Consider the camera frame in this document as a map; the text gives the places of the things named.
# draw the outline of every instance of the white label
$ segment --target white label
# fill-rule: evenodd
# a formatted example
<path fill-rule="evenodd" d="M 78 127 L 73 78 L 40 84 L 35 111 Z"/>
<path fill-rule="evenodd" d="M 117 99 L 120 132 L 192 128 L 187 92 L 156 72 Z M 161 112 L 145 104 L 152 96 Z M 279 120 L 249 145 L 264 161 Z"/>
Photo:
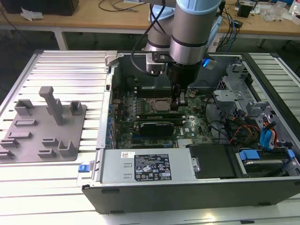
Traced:
<path fill-rule="evenodd" d="M 134 158 L 135 151 L 123 151 L 121 152 L 121 158 Z"/>

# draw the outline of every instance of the computer case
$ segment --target computer case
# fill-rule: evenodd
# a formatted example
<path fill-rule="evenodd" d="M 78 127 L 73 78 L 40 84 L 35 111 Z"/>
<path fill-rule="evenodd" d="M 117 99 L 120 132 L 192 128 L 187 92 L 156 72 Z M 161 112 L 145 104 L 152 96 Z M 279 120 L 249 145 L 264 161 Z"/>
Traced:
<path fill-rule="evenodd" d="M 73 15 L 79 0 L 0 0 L 8 13 L 20 13 L 21 7 L 43 14 Z"/>

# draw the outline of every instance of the gray plastic peg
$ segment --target gray plastic peg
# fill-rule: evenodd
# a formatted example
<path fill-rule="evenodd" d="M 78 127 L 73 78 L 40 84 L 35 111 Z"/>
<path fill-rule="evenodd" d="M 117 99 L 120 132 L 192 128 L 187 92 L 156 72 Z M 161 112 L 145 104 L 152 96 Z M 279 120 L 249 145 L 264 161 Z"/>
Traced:
<path fill-rule="evenodd" d="M 62 112 L 57 105 L 57 101 L 53 97 L 53 87 L 41 87 L 38 93 L 40 97 L 45 99 L 48 105 L 48 110 L 51 112 L 50 114 L 54 117 L 57 125 L 63 125 L 64 118 L 62 117 Z"/>

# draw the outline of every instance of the aluminum extrusion table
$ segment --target aluminum extrusion table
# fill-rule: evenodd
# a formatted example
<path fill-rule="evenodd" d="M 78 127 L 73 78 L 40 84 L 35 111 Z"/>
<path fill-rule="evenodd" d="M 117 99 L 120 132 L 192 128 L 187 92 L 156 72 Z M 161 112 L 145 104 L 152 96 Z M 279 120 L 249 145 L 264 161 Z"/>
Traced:
<path fill-rule="evenodd" d="M 280 58 L 264 53 L 252 57 L 299 119 L 297 76 Z M 265 207 L 98 214 L 76 180 L 78 165 L 95 158 L 105 77 L 103 51 L 44 51 L 32 56 L 0 106 L 0 139 L 16 114 L 14 106 L 18 99 L 29 98 L 35 105 L 45 105 L 37 94 L 43 85 L 53 86 L 54 96 L 62 104 L 78 99 L 87 105 L 88 111 L 76 161 L 0 165 L 0 224 L 218 225 L 240 224 L 241 220 L 253 220 L 255 224 L 299 224 L 300 195 Z M 90 177 L 90 173 L 84 174 L 85 179 Z"/>

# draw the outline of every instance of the sticker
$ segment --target sticker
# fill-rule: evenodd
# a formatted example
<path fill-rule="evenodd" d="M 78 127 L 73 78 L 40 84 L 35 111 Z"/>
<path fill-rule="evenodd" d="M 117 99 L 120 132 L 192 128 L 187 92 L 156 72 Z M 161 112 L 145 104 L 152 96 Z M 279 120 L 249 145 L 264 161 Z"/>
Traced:
<path fill-rule="evenodd" d="M 135 151 L 123 151 L 121 152 L 121 158 L 134 158 Z"/>
<path fill-rule="evenodd" d="M 172 180 L 168 154 L 134 155 L 135 180 Z"/>

